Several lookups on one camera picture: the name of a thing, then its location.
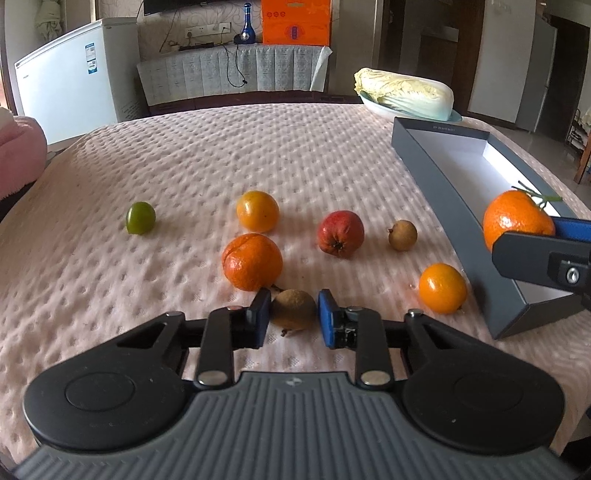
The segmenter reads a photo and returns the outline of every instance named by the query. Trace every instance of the blue bottle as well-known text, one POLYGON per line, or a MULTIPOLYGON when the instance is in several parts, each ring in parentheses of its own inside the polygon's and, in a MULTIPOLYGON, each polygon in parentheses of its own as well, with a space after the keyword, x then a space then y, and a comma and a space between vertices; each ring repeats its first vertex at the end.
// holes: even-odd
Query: blue bottle
POLYGON ((239 36, 239 43, 244 45, 256 42, 255 29, 251 24, 251 7, 250 3, 244 4, 244 28, 239 36))

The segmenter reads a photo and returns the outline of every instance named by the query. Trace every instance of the white curtain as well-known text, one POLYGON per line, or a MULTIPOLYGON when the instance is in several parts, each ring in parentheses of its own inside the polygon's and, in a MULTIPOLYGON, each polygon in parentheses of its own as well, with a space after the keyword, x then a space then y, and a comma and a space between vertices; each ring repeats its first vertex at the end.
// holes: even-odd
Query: white curtain
POLYGON ((58 0, 42 0, 37 16, 35 28, 45 40, 55 40, 61 35, 61 11, 58 0))

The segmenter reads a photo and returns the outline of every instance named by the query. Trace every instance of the green lime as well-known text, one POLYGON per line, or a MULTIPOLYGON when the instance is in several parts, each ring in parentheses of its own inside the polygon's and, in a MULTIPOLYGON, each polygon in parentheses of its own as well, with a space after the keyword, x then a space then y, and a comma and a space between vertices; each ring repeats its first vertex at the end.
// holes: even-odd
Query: green lime
POLYGON ((135 202, 125 218, 127 233, 143 235, 148 233, 156 224, 156 211, 148 202, 135 202))

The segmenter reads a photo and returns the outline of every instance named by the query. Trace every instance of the electrical outlet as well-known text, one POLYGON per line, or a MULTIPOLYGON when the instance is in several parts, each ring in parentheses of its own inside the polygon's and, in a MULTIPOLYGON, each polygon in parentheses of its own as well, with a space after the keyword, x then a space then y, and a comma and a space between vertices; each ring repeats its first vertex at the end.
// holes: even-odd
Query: electrical outlet
POLYGON ((221 33, 231 33, 232 24, 230 22, 223 22, 186 28, 185 38, 189 38, 189 32, 191 32, 191 38, 204 37, 206 35, 219 35, 221 33))

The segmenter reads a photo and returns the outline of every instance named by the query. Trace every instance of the bed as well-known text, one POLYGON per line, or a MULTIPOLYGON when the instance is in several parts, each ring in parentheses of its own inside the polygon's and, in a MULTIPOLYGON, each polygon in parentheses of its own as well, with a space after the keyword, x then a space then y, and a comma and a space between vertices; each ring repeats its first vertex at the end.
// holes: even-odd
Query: bed
MULTIPOLYGON (((564 184, 489 125, 580 218, 591 212, 564 184)), ((457 256, 390 145, 392 124, 362 105, 270 104, 178 113, 101 128, 56 157, 0 223, 0 451, 17 462, 35 448, 21 409, 42 370, 168 310, 203 318, 253 293, 224 278, 220 254, 244 233, 235 202, 250 189, 271 193, 282 218, 270 237, 284 256, 277 284, 312 295, 329 288, 341 305, 358 304, 401 320, 420 305, 416 286, 436 261, 457 256), (156 228, 128 235, 131 203, 154 205, 156 228), (352 260, 315 246, 327 213, 354 210, 366 241, 352 260), (419 243, 388 247, 387 229, 406 218, 419 243)), ((494 342, 470 293, 443 322, 553 375, 567 408, 553 449, 561 452, 591 404, 591 314, 494 342)), ((236 369, 352 372, 354 355, 323 346, 319 330, 281 336, 235 355, 236 369)), ((186 375, 194 368, 191 357, 186 375)), ((395 364, 397 371, 400 365, 395 364)))

